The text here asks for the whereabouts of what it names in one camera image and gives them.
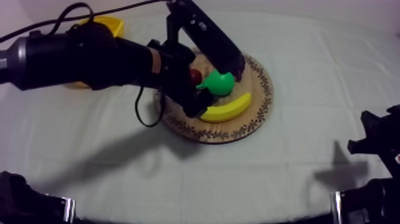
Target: white tablecloth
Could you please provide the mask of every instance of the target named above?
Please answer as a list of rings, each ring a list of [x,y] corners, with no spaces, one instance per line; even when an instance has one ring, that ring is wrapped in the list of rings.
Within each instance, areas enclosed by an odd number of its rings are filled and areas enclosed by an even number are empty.
[[[136,120],[138,87],[0,86],[0,169],[77,200],[81,217],[128,223],[257,223],[330,210],[329,194],[389,176],[378,157],[349,155],[360,113],[400,103],[394,35],[256,13],[210,13],[269,72],[265,124],[230,144],[187,141]],[[165,16],[126,20],[127,38],[165,40]],[[182,33],[181,42],[193,46]],[[154,118],[151,90],[141,113]]]

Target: green object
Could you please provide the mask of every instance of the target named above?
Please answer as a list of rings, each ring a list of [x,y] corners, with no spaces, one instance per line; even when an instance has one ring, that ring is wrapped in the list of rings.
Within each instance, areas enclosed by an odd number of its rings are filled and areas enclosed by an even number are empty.
[[[217,70],[213,70],[210,75],[196,89],[208,88],[211,94],[217,96],[229,95],[235,86],[235,77],[230,73],[220,74]]]

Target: round wooden tray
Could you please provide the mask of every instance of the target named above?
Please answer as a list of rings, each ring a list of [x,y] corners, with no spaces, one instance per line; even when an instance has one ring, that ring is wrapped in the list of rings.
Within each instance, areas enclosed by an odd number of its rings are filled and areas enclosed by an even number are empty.
[[[191,68],[199,70],[207,77],[214,67],[198,50]],[[226,143],[242,139],[255,132],[267,118],[273,100],[273,85],[267,71],[251,56],[245,57],[245,69],[241,82],[236,82],[233,92],[224,98],[218,99],[215,105],[230,103],[241,95],[251,92],[250,106],[237,118],[222,123],[208,123],[199,119],[185,116],[181,106],[167,97],[166,109],[163,116],[164,123],[173,131],[186,138],[204,143]],[[156,109],[160,110],[160,95],[154,92]]]

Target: yellow banana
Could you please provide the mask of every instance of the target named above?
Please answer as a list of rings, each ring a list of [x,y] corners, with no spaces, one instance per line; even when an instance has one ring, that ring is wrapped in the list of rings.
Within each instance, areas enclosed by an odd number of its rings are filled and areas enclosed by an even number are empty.
[[[243,94],[238,99],[222,106],[208,107],[207,111],[200,117],[206,122],[220,123],[234,119],[250,105],[251,93]]]

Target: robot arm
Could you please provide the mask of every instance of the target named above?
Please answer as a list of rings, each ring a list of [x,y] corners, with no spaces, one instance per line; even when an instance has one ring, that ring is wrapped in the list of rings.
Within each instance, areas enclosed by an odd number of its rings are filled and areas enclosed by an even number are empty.
[[[167,2],[167,40],[148,46],[114,38],[102,24],[90,21],[63,34],[38,31],[0,51],[0,83],[21,90],[82,81],[93,90],[113,85],[159,89],[183,107],[188,117],[200,116],[214,97],[190,82],[193,52],[178,42],[183,28],[214,67],[240,80],[244,59],[234,43],[191,0]]]

